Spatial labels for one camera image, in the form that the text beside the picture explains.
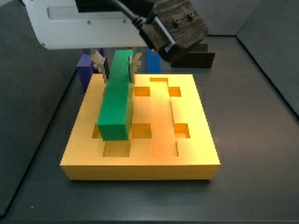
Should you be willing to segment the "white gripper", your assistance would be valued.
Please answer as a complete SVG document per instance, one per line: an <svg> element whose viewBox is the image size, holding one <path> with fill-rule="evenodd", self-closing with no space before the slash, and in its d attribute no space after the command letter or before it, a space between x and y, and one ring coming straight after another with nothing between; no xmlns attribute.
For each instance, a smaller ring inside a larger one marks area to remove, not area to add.
<svg viewBox="0 0 299 224"><path fill-rule="evenodd" d="M96 49L145 46L138 31L121 11L78 12L74 0L22 0L33 32L49 50L85 49L108 82L108 60ZM128 57L129 81L141 67L142 48Z"/></svg>

